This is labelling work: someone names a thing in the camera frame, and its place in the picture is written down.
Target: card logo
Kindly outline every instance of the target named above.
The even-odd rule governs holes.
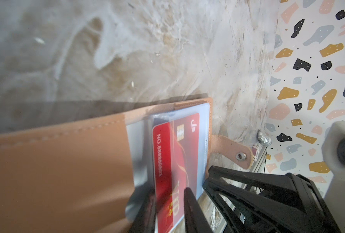
[[[197,127],[197,124],[195,124],[195,123],[194,123],[194,120],[192,120],[192,121],[191,121],[192,133],[194,133],[194,132],[195,132],[196,127]]]

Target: stitching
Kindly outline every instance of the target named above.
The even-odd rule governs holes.
[[[212,137],[212,129],[211,129],[212,122],[211,122],[211,118],[212,118],[212,114],[213,114],[213,103],[212,103],[212,101],[210,101],[209,104],[210,104],[210,114],[209,114],[209,146],[207,148],[207,160],[209,160],[209,157],[210,157],[210,154],[211,154],[211,148],[212,148],[212,145],[211,145],[211,137]]]
[[[110,124],[119,123],[121,121],[124,121],[124,120],[117,120],[117,121],[113,121],[113,122],[107,122],[107,123],[104,123],[104,124],[99,124],[99,125],[96,125],[96,126],[90,126],[90,127],[86,127],[86,128],[80,128],[80,129],[74,129],[74,130],[70,130],[70,131],[64,131],[64,132],[61,132],[61,133],[56,133],[54,135],[30,138],[30,139],[28,139],[26,141],[20,141],[20,142],[15,142],[15,143],[11,143],[11,144],[2,144],[2,145],[0,145],[0,150],[11,148],[11,147],[16,147],[16,146],[21,146],[21,145],[27,144],[27,143],[35,143],[35,142],[46,141],[46,140],[50,140],[50,139],[56,139],[56,138],[59,138],[61,136],[67,136],[67,135],[69,135],[71,133],[81,133],[81,132],[85,132],[87,130],[98,129],[98,128],[102,128],[104,126],[109,126]]]
[[[195,103],[192,103],[192,104],[182,104],[182,105],[179,105],[178,107],[186,107],[186,106],[191,106],[191,105],[198,105],[200,101],[198,102],[195,102]],[[156,111],[164,111],[164,110],[169,110],[169,109],[175,109],[176,106],[175,105],[172,105],[172,106],[165,106],[165,107],[161,107],[161,108],[158,108],[156,109]],[[124,120],[132,120],[136,117],[140,117],[142,115],[144,115],[145,112],[141,113],[141,114],[134,114],[134,115],[131,115],[129,116],[128,118],[125,118]],[[210,122],[211,122],[211,114],[212,114],[212,107],[210,105]],[[90,127],[87,127],[87,128],[80,128],[80,129],[75,129],[75,130],[71,130],[71,131],[65,131],[65,132],[61,132],[61,133],[56,133],[54,135],[49,135],[49,136],[43,136],[43,137],[39,137],[39,138],[31,138],[31,139],[28,139],[26,141],[20,141],[20,142],[16,142],[16,143],[12,143],[12,144],[2,144],[0,145],[0,150],[3,150],[3,149],[7,149],[7,148],[10,148],[10,147],[16,147],[16,146],[20,146],[20,145],[23,145],[23,144],[26,144],[26,143],[34,143],[34,142],[39,142],[39,141],[46,141],[46,140],[49,140],[49,139],[56,139],[58,137],[61,137],[61,136],[67,136],[71,133],[80,133],[80,132],[84,132],[86,130],[92,130],[92,129],[96,129],[96,128],[102,128],[103,126],[108,126],[109,124],[114,124],[114,123],[119,123],[121,120],[117,120],[117,121],[113,121],[113,122],[107,122],[107,123],[104,123],[104,124],[99,124],[97,126],[90,126]],[[211,145],[211,125],[209,124],[209,145]]]

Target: card chip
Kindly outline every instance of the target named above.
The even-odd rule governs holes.
[[[178,141],[184,139],[184,125],[181,124],[176,128],[176,135],[178,137]]]

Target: red card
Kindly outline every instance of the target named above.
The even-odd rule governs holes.
[[[197,190],[198,113],[153,128],[158,232],[184,216],[184,189]]]

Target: marble countertop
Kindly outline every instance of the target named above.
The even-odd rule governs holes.
[[[0,133],[210,96],[213,133],[250,146],[265,126],[278,5],[0,1]],[[202,206],[214,229],[218,212]]]

